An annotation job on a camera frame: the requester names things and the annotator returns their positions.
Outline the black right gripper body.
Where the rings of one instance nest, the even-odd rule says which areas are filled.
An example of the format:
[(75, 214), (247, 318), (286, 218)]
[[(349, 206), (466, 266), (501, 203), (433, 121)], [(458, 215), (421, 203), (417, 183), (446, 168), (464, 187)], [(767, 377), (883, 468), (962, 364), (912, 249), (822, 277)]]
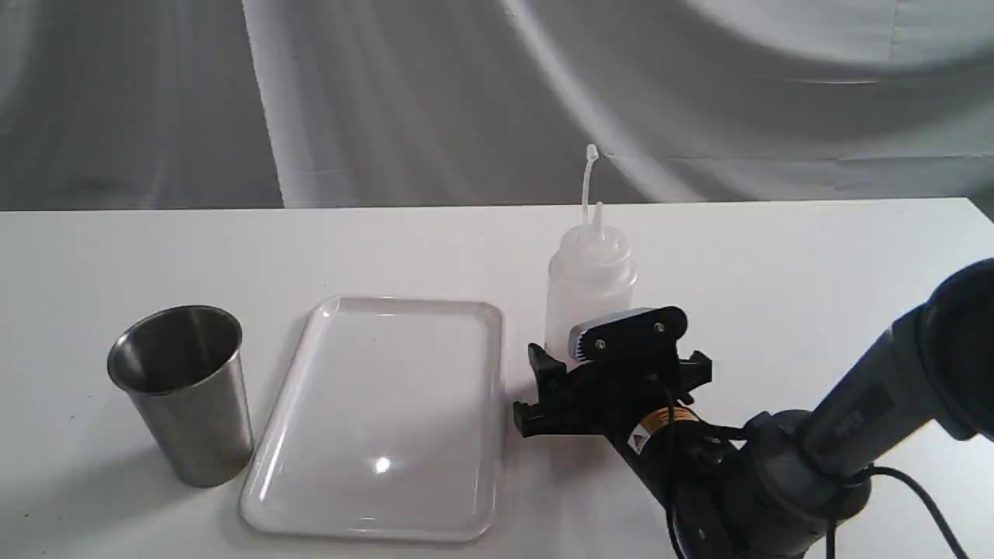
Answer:
[(688, 318), (680, 307), (657, 307), (655, 332), (633, 352), (596, 361), (578, 362), (581, 380), (572, 382), (568, 395), (589, 399), (599, 436), (636, 411), (654, 411), (674, 399), (691, 404), (690, 389), (680, 386), (678, 341)]

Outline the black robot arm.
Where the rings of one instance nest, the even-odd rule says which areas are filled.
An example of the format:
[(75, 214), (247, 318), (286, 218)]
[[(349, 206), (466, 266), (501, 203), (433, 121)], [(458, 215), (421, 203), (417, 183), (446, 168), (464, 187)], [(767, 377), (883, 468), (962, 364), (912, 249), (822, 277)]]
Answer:
[(881, 333), (811, 411), (762, 411), (742, 427), (692, 408), (714, 364), (678, 341), (680, 307), (643, 307), (576, 325), (575, 368), (531, 343), (534, 403), (515, 402), (520, 436), (602, 436), (666, 513), (679, 558), (836, 555), (839, 526), (877, 475), (916, 493), (952, 554), (962, 545), (930, 493), (877, 460), (937, 422), (952, 439), (992, 438), (993, 262), (949, 276)]

